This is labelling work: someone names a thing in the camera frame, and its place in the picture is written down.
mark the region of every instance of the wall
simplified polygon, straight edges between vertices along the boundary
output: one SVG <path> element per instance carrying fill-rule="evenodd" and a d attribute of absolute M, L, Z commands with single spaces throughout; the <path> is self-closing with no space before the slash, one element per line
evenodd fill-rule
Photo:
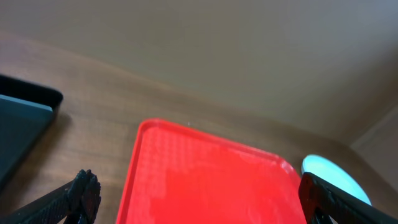
<path fill-rule="evenodd" d="M 3 0 L 0 29 L 345 144 L 398 99 L 398 2 Z"/>
<path fill-rule="evenodd" d="M 398 106 L 351 147 L 398 192 Z"/>

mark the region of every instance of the wooden table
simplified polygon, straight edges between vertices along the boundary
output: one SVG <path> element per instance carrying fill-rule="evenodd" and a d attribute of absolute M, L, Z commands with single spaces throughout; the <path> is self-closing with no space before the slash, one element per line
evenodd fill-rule
<path fill-rule="evenodd" d="M 147 118 L 163 118 L 276 153 L 297 171 L 307 154 L 325 156 L 363 186 L 376 208 L 398 217 L 397 192 L 337 142 L 3 32 L 0 73 L 64 95 L 57 120 L 2 192 L 2 215 L 71 181 L 80 169 L 91 169 L 102 186 L 96 223 L 114 223 L 137 128 Z"/>

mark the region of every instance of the tray rim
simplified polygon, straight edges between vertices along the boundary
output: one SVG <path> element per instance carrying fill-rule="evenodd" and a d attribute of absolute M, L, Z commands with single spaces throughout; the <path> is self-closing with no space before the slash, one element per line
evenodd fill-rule
<path fill-rule="evenodd" d="M 292 167 L 291 164 L 289 164 L 285 159 L 283 159 L 282 157 L 280 157 L 276 154 L 273 154 L 273 153 L 255 148 L 255 147 L 247 146 L 247 145 L 235 142 L 235 141 L 231 141 L 231 140 L 228 140 L 225 138 L 221 138 L 221 137 L 218 137 L 218 136 L 215 136 L 212 134 L 208 134 L 203 131 L 199 131 L 197 129 L 189 128 L 189 127 L 177 124 L 177 123 L 166 121 L 161 118 L 151 118 L 151 119 L 144 120 L 139 125 L 139 128 L 138 128 L 138 132 L 137 132 L 137 136 L 136 136 L 136 140 L 134 143 L 132 156 L 131 156 L 131 160 L 130 160 L 130 164 L 129 164 L 129 169 L 127 172 L 126 181 L 124 183 L 123 194 L 122 194 L 120 205 L 119 205 L 119 212 L 118 212 L 118 216 L 116 219 L 116 224 L 125 224 L 126 223 L 126 218 L 127 218 L 128 211 L 129 211 L 131 194 L 132 194 L 132 190 L 133 190 L 133 186 L 134 186 L 134 178 L 135 178 L 135 174 L 136 174 L 136 170 L 137 170 L 137 162 L 138 162 L 139 153 L 141 150 L 142 137 L 148 129 L 154 128 L 154 127 L 159 127 L 159 126 L 178 131 L 181 134 L 184 134 L 184 135 L 187 135 L 190 137 L 195 135 L 195 137 L 197 137 L 197 138 L 205 138 L 212 142 L 217 142 L 218 144 L 221 143 L 224 145 L 229 145 L 230 147 L 235 147 L 237 149 L 240 149 L 240 151 L 243 151 L 246 153 L 251 153 L 251 154 L 255 154 L 257 156 L 266 157 L 267 159 L 272 159 L 273 161 L 276 161 L 276 163 L 278 163 L 278 165 L 280 165 L 281 168 L 283 168 L 283 170 L 286 171 L 286 174 L 292 180 L 292 184 L 294 186 L 297 186 L 297 193 L 299 191 L 300 176 L 298 175 L 298 173 Z"/>

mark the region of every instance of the blue plate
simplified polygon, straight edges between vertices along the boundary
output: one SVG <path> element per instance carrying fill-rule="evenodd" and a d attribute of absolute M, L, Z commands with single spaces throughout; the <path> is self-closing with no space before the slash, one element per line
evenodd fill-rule
<path fill-rule="evenodd" d="M 366 204 L 372 205 L 365 191 L 350 175 L 322 156 L 308 155 L 303 160 L 301 171 L 302 173 L 311 172 Z"/>

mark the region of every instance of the black clamp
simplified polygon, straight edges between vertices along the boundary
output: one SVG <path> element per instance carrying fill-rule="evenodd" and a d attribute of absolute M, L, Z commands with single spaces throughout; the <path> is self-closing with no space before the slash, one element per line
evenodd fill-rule
<path fill-rule="evenodd" d="M 16 210 L 0 223 L 7 224 L 93 224 L 101 203 L 101 184 L 90 170 L 34 202 Z"/>
<path fill-rule="evenodd" d="M 308 224 L 398 224 L 398 220 L 358 200 L 315 174 L 305 172 L 298 189 Z"/>

